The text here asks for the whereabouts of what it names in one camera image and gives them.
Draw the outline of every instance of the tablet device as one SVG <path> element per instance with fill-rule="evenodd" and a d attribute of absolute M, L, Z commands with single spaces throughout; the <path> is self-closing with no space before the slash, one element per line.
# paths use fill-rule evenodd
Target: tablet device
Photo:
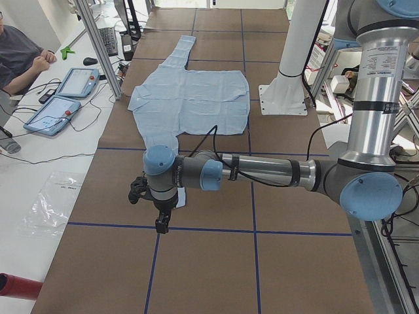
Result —
<path fill-rule="evenodd" d="M 97 69 L 72 67 L 56 90 L 56 95 L 86 98 L 99 81 Z"/>
<path fill-rule="evenodd" d="M 24 124 L 24 128 L 49 136 L 56 135 L 80 108 L 80 101 L 54 95 Z"/>

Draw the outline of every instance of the white table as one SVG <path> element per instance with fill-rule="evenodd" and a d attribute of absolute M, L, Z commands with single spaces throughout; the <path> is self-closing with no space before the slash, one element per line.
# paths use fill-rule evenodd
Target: white table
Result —
<path fill-rule="evenodd" d="M 98 27 L 114 26 L 116 21 L 117 19 L 114 18 L 106 18 L 106 20 L 100 18 L 97 25 Z M 82 29 L 84 29 L 84 26 L 80 23 L 60 49 L 67 46 Z M 118 44 L 118 51 L 122 59 L 122 48 L 120 43 Z M 71 49 L 76 54 L 69 54 L 65 61 L 62 60 L 60 51 L 58 51 L 56 54 L 58 61 L 53 63 L 48 71 L 41 73 L 33 86 L 44 84 L 53 78 L 62 80 L 71 67 L 84 67 L 82 61 L 85 57 L 96 58 L 87 33 Z M 111 62 L 117 60 L 118 57 L 116 56 L 111 58 Z M 100 64 L 93 65 L 93 67 L 100 68 Z M 38 99 L 43 94 L 36 94 L 39 90 L 41 88 L 23 97 L 19 107 L 38 109 L 41 106 Z M 89 100 L 90 97 L 82 100 L 82 105 L 86 105 Z M 93 100 L 93 104 L 102 110 L 94 124 L 81 132 L 76 132 L 71 126 L 66 126 L 54 137 L 34 134 L 17 137 L 16 141 L 22 149 L 19 153 L 11 156 L 38 162 L 64 155 L 95 153 L 98 140 L 111 114 L 114 100 L 112 91 L 106 84 L 98 97 Z M 81 129 L 95 119 L 98 111 L 91 104 L 87 104 L 73 117 L 72 124 L 75 128 Z M 33 115 L 33 112 L 22 110 L 17 111 L 14 115 L 23 121 L 27 121 Z M 15 136 L 27 133 L 23 129 L 21 121 L 13 117 L 7 122 L 5 128 Z M 44 281 L 59 239 L 24 237 L 17 232 L 18 226 L 22 224 L 22 219 L 28 214 L 37 194 L 53 171 L 86 173 L 92 159 L 92 156 L 83 156 L 30 165 L 0 156 L 0 272 Z M 0 313 L 30 313 L 34 303 L 34 301 L 29 300 L 0 297 Z"/>

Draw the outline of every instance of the computer mouse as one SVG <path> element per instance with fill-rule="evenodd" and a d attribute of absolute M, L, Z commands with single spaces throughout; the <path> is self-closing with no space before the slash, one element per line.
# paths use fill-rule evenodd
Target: computer mouse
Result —
<path fill-rule="evenodd" d="M 91 57 L 87 57 L 83 60 L 83 64 L 84 65 L 92 65 L 92 64 L 97 64 L 98 59 L 95 58 L 91 58 Z"/>

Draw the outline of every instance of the green object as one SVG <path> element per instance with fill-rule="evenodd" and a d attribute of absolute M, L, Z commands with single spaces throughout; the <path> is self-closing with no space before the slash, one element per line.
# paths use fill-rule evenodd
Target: green object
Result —
<path fill-rule="evenodd" d="M 61 50 L 61 56 L 63 58 L 63 60 L 67 59 L 67 54 L 75 54 L 75 51 L 72 51 L 72 49 L 70 48 L 70 46 L 66 46 L 65 48 L 62 48 Z"/>

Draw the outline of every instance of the keyboard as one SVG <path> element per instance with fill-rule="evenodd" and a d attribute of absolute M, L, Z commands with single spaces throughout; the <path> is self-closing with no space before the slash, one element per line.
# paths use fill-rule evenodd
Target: keyboard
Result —
<path fill-rule="evenodd" d="M 115 34 L 115 28 L 105 27 L 99 28 L 100 37 L 105 44 L 106 52 L 108 56 L 116 56 L 118 54 L 117 36 Z"/>

